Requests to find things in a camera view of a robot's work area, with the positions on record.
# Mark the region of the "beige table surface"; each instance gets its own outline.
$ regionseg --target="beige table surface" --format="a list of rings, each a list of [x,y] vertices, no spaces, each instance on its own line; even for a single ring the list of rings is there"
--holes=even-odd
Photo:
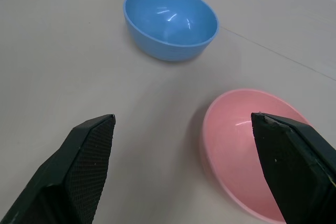
[[[197,149],[230,89],[271,92],[336,147],[336,0],[205,0],[217,38],[170,64],[140,52],[123,0],[0,0],[0,218],[86,119],[115,113],[94,223],[263,223],[220,195]]]

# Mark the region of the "plastic bowl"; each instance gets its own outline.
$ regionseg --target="plastic bowl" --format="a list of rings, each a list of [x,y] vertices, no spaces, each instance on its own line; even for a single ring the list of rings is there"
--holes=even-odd
[[[202,129],[203,162],[242,208],[269,223],[285,223],[262,173],[251,113],[265,112],[309,124],[292,106],[257,90],[233,90],[209,107]]]
[[[125,0],[123,10],[137,46],[161,60],[192,59],[219,29],[214,11],[202,0]]]

